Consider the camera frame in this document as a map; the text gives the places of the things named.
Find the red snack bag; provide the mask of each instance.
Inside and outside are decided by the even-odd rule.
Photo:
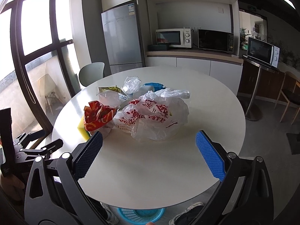
[[[86,131],[94,131],[110,122],[117,109],[103,105],[99,101],[91,101],[84,107],[84,128]]]

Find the basket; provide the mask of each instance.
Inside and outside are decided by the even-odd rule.
[[[118,208],[118,212],[122,218],[134,225],[145,225],[147,222],[156,222],[161,218],[164,211],[164,208],[152,210],[132,210]]]

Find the table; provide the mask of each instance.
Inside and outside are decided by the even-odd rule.
[[[79,184],[86,195],[111,206],[128,209],[156,209],[187,201],[215,184],[195,144],[199,130],[205,130],[227,152],[239,154],[245,137],[243,109],[227,86],[218,80],[184,68],[145,67],[105,77],[73,97],[54,125],[52,140],[64,146],[57,158],[85,142],[77,125],[83,108],[98,100],[98,87],[122,87],[127,76],[138,76],[142,84],[162,83],[173,89],[187,89],[190,99],[188,123],[172,138],[138,142],[114,127],[103,141],[98,156]]]
[[[271,73],[274,73],[275,70],[273,70],[269,67],[266,67],[265,65],[259,63],[258,61],[253,61],[249,57],[243,56],[243,59],[245,61],[255,65],[256,67],[258,67],[258,74],[257,74],[257,78],[256,78],[255,87],[254,87],[254,90],[253,90],[253,93],[252,93],[252,96],[251,96],[251,99],[250,99],[250,103],[249,103],[247,108],[244,107],[244,109],[245,109],[245,118],[248,119],[248,120],[251,120],[251,121],[258,121],[259,119],[261,119],[263,117],[263,114],[262,114],[261,110],[259,109],[259,107],[255,104],[253,104],[253,103],[254,103],[254,99],[256,97],[256,93],[257,93],[257,90],[258,90],[258,85],[260,83],[260,77],[261,77],[261,74],[262,74],[262,70],[266,70],[266,71],[269,71]]]

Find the wooden chair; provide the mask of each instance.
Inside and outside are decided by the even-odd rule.
[[[288,75],[289,77],[291,77],[291,78],[293,78],[293,79],[296,80],[295,85],[294,85],[294,88],[293,88],[293,91],[290,91],[290,90],[288,90],[288,89],[282,89],[282,88],[283,88],[283,85],[284,85],[284,81],[285,81],[287,75]],[[300,82],[299,82],[299,79],[296,77],[296,75],[294,75],[293,73],[288,72],[288,71],[285,72],[285,73],[284,73],[283,82],[282,82],[282,85],[281,85],[281,88],[280,88],[280,92],[279,92],[279,94],[278,94],[278,97],[277,97],[277,100],[276,100],[276,103],[275,103],[275,106],[274,106],[274,109],[275,109],[275,107],[276,107],[276,105],[277,105],[277,102],[278,102],[278,99],[279,99],[279,97],[280,97],[280,94],[282,94],[282,95],[284,96],[284,98],[286,99],[286,101],[287,101],[287,105],[286,105],[286,108],[285,108],[285,110],[284,110],[284,112],[283,112],[283,114],[282,114],[282,117],[281,117],[281,119],[280,119],[280,122],[282,121],[282,119],[283,119],[285,113],[287,112],[287,109],[289,108],[290,103],[295,104],[295,105],[298,107],[298,108],[297,108],[297,111],[296,111],[296,114],[295,114],[295,116],[294,116],[294,119],[293,119],[293,121],[292,121],[291,124],[294,123],[294,121],[295,121],[295,119],[296,119],[296,117],[297,117],[297,115],[298,115],[298,113],[299,113],[299,111],[300,111],[300,95],[294,93],[294,92],[295,92],[295,89],[296,89],[296,86],[300,87]]]

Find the refrigerator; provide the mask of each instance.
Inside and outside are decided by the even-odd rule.
[[[112,74],[145,66],[137,4],[108,10],[102,24]]]

